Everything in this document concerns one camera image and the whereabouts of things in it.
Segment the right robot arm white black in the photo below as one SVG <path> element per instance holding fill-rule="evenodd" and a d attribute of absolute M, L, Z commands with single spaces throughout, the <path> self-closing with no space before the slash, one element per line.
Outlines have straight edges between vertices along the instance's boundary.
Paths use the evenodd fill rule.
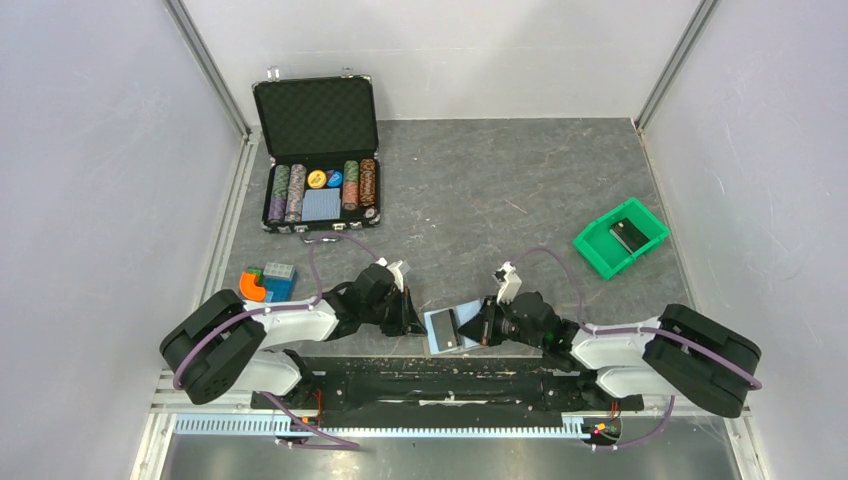
<path fill-rule="evenodd" d="M 602 408 L 638 395 L 682 396 L 714 415 L 740 416 L 762 383 L 762 351 L 751 340 L 682 304 L 648 320 L 598 326 L 560 317 L 538 292 L 504 303 L 487 297 L 458 332 L 480 345 L 505 341 L 541 351 L 562 372 L 577 372 L 580 400 Z"/>

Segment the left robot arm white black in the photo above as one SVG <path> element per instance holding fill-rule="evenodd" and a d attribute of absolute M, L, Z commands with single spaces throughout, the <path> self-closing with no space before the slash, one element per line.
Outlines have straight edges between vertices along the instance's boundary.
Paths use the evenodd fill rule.
<path fill-rule="evenodd" d="M 306 405 L 314 381 L 292 353 L 274 348 L 301 341 L 328 342 L 364 324 L 383 335 L 424 335 L 405 282 L 403 261 L 370 264 L 351 282 L 303 301 L 262 303 L 233 290 L 216 292 L 165 336 L 159 352 L 175 389 L 195 405 L 231 390 L 268 392 L 290 407 Z"/>

